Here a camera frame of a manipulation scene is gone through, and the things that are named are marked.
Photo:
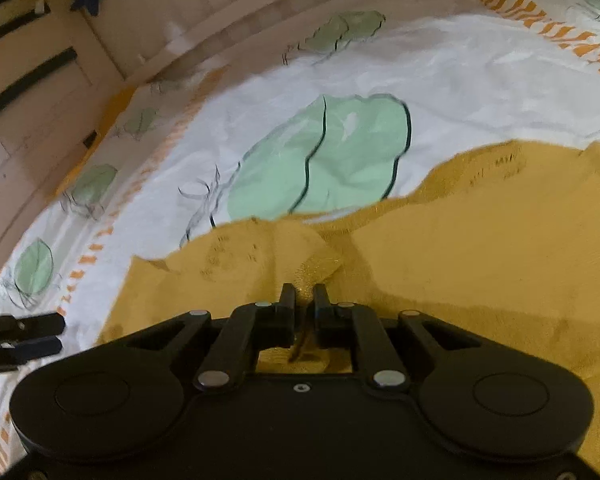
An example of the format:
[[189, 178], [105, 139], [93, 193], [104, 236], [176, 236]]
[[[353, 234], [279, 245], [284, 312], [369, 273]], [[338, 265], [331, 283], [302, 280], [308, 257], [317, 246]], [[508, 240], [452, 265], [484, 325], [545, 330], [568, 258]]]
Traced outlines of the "mustard yellow knit sweater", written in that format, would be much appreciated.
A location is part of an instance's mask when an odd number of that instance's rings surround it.
[[490, 145], [336, 220], [218, 226], [135, 259], [99, 339], [192, 309], [225, 318], [287, 283], [301, 302], [321, 283], [383, 318], [422, 310], [577, 373], [595, 403], [580, 453], [600, 472], [600, 143]]

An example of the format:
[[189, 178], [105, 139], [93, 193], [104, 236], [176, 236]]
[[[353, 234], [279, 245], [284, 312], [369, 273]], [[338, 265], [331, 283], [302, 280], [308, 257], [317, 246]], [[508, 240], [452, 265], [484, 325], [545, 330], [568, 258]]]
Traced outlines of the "white leaf-print duvet cover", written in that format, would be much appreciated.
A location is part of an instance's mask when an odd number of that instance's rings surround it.
[[234, 162], [196, 181], [153, 172], [58, 289], [27, 307], [0, 294], [0, 315], [66, 322], [61, 352], [0, 367], [0, 479], [600, 479], [580, 453], [595, 403], [577, 373], [422, 310], [371, 307], [403, 391], [366, 385], [348, 350], [318, 345], [313, 289], [308, 302], [296, 289], [294, 345], [261, 351], [235, 388], [196, 386], [230, 315], [192, 309], [99, 339], [135, 259], [218, 226], [336, 220], [490, 145], [600, 143], [600, 0], [467, 0], [387, 44], [411, 70], [386, 91], [321, 94], [247, 142], [225, 107], [242, 87], [215, 68], [163, 145], [180, 157], [217, 126]]

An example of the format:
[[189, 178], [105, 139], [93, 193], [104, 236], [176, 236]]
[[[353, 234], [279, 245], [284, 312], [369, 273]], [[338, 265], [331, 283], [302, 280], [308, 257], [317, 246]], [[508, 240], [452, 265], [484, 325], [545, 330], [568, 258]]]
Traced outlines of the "orange fitted bed sheet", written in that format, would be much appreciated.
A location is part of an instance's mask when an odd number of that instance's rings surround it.
[[65, 176], [65, 179], [62, 180], [61, 184], [58, 185], [56, 191], [54, 193], [55, 197], [61, 196], [61, 194], [68, 190], [68, 187], [76, 182], [80, 171], [85, 167], [88, 160], [93, 156], [95, 151], [98, 149], [99, 144], [106, 138], [106, 134], [109, 129], [114, 125], [116, 119], [120, 116], [120, 114], [129, 106], [133, 94], [138, 88], [138, 84], [126, 84], [124, 87], [120, 89], [119, 92], [110, 96], [110, 99], [107, 101], [104, 110], [102, 111], [102, 116], [98, 121], [98, 125], [95, 128], [94, 140], [91, 146], [86, 150], [83, 158], [74, 166], [68, 174]]

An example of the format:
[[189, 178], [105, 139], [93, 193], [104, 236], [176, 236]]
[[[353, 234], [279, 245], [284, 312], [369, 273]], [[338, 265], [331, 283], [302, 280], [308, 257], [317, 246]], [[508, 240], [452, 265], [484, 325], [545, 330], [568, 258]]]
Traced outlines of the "light wooden bed frame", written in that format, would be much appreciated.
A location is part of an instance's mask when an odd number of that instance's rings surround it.
[[[186, 105], [212, 70], [242, 87], [225, 107], [247, 142], [321, 94], [386, 91], [411, 70], [389, 32], [467, 0], [102, 0], [96, 18], [48, 0], [27, 21], [29, 1], [0, 27], [0, 294], [21, 307], [58, 289], [87, 235], [153, 172], [196, 181], [234, 162], [217, 126], [196, 129], [180, 157], [163, 145], [189, 125]], [[129, 106], [55, 197], [126, 84], [138, 84]]]

